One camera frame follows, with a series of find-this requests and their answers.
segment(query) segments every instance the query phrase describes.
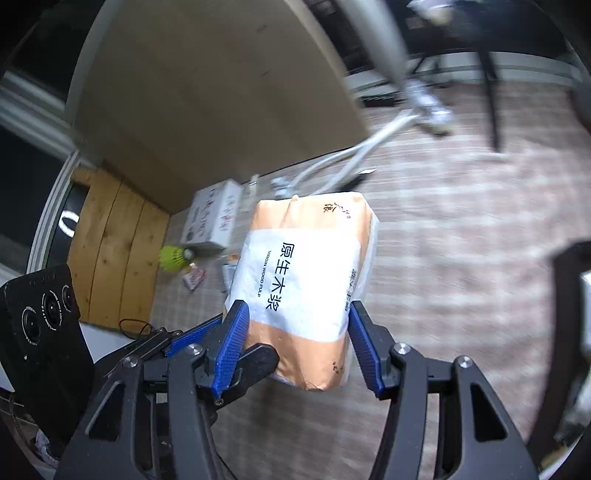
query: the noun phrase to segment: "black wire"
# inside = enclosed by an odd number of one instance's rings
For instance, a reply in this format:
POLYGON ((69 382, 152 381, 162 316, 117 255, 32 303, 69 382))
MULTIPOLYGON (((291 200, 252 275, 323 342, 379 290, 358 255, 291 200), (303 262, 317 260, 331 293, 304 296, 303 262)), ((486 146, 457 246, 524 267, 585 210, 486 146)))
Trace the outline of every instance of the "black wire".
POLYGON ((125 335, 127 338, 129 338, 130 340, 137 340, 138 338, 140 338, 141 336, 146 336, 146 335, 150 335, 153 331, 155 331, 156 328, 154 327, 154 325, 152 325, 150 322, 145 322, 143 320, 137 320, 137 319, 121 319, 119 321, 119 331, 121 333, 123 333, 123 335, 125 335), (143 323, 144 326, 142 327, 142 329, 139 331, 139 333, 133 337, 133 336, 129 336, 128 333, 123 330, 123 327, 121 326, 121 324, 123 322, 137 322, 137 323, 143 323), (144 332, 145 328, 149 327, 150 331, 148 333, 146 333, 145 335, 142 335, 142 333, 144 332))
POLYGON ((18 423, 17 420, 17 416, 14 413, 14 393, 10 395, 10 401, 8 403, 8 410, 10 412, 10 416, 12 418, 12 423, 14 423, 14 429, 17 431, 18 436, 21 438, 22 442, 27 445, 27 448, 31 451, 31 453, 33 455, 35 455, 35 457, 39 458, 39 460, 41 460, 42 462, 44 461, 41 456, 33 449, 33 447, 31 446, 31 443, 29 443, 29 441, 27 440, 27 438, 25 437, 25 434, 22 432, 21 430, 21 426, 18 423))
POLYGON ((233 478, 234 480, 238 480, 238 478, 236 477, 236 475, 234 475, 234 472, 232 472, 232 471, 230 470, 230 467, 228 467, 228 464, 227 464, 226 462, 224 462, 224 461, 223 461, 222 455, 220 455, 220 454, 219 454, 219 452, 216 452, 216 453, 217 453, 217 457, 220 459, 220 462, 222 463, 222 465, 223 465, 224 467, 226 467, 226 470, 227 470, 227 471, 228 471, 228 473, 229 473, 229 474, 232 476, 232 478, 233 478))

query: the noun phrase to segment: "small package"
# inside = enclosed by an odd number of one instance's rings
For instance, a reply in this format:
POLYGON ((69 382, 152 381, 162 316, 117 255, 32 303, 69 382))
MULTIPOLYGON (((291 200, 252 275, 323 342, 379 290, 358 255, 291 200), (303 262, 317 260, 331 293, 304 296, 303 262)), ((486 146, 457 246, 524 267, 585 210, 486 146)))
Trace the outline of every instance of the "small package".
POLYGON ((195 192, 181 244, 201 249, 227 248, 241 196, 242 186, 234 180, 195 192))
POLYGON ((360 193, 258 203, 225 310, 248 303, 245 347, 275 347, 278 380, 307 390, 346 381, 349 305, 365 292, 378 228, 360 193))

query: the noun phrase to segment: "floor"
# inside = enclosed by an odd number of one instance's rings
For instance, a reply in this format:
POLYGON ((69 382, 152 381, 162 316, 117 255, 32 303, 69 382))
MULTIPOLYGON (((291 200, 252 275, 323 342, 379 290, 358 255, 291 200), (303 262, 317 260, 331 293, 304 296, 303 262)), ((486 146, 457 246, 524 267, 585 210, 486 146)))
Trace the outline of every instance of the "floor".
MULTIPOLYGON (((527 438, 550 361, 553 288, 549 258, 591 235, 591 136, 564 87, 503 83, 503 153, 488 148, 488 115, 478 85, 438 95, 456 113, 454 134, 435 139, 418 127, 366 159, 377 171, 359 191, 381 221, 365 307, 374 322, 424 356, 470 355, 527 438)), ((372 130, 396 109, 366 109, 372 130)), ((286 168, 292 177, 307 163, 286 168)), ((309 179, 306 194, 340 168, 309 179)), ((260 179, 257 197, 271 198, 260 179)), ((226 253, 239 252, 254 206, 243 200, 226 253)), ((186 213, 172 217, 166 242, 180 238, 186 213)), ((221 260, 200 259, 205 282, 189 293, 160 272, 152 321, 190 328, 221 311, 221 260)), ((421 478, 432 478, 437 399, 430 399, 421 478)), ((220 454, 245 479, 365 479, 388 405, 365 388, 353 363, 346 386, 306 392, 266 380, 220 412, 220 454)))

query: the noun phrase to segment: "white cable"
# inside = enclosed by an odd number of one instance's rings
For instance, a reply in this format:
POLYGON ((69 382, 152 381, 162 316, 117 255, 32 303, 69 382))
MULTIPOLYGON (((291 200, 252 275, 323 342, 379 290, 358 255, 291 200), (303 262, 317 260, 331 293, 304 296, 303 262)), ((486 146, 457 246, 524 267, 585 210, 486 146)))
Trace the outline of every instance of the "white cable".
POLYGON ((310 167, 308 167, 307 169, 305 169, 303 172, 301 172, 294 179, 294 181, 292 181, 289 184, 289 187, 290 188, 295 188, 296 185, 299 184, 299 182, 301 182, 302 180, 304 180, 304 178, 306 178, 314 170, 318 170, 318 168, 323 167, 326 164, 331 163, 333 161, 342 160, 343 158, 347 158, 348 156, 353 155, 361 147, 363 147, 363 145, 365 145, 368 142, 368 140, 369 140, 369 138, 363 140, 362 142, 358 143, 354 147, 350 147, 350 148, 347 148, 345 150, 341 150, 340 152, 333 153, 332 155, 329 155, 328 157, 323 158, 322 160, 316 162, 314 165, 311 165, 310 167))
POLYGON ((312 193, 312 195, 320 195, 336 187, 374 148, 383 143, 390 136, 401 131, 407 125, 413 123, 419 117, 420 116, 414 113, 412 110, 404 110, 400 112, 394 120, 388 123, 379 132, 369 137, 365 142, 360 143, 360 148, 356 152, 355 156, 353 156, 353 158, 349 160, 343 169, 337 175, 332 177, 332 179, 326 185, 316 190, 314 193, 312 193))

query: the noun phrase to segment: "black camera module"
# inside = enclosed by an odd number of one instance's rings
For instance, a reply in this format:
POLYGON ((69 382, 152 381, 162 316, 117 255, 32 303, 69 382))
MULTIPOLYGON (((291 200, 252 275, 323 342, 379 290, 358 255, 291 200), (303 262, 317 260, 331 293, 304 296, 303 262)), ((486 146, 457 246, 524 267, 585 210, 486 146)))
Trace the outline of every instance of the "black camera module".
POLYGON ((41 336, 39 317, 31 307, 26 307, 22 311, 22 331, 29 343, 33 345, 39 343, 39 337, 41 336))
POLYGON ((64 304, 64 308, 71 312, 74 308, 74 298, 72 297, 72 290, 69 285, 64 285, 61 289, 61 300, 64 304))
POLYGON ((61 325, 61 307, 57 295, 53 291, 43 294, 43 318, 47 326, 56 330, 61 325))

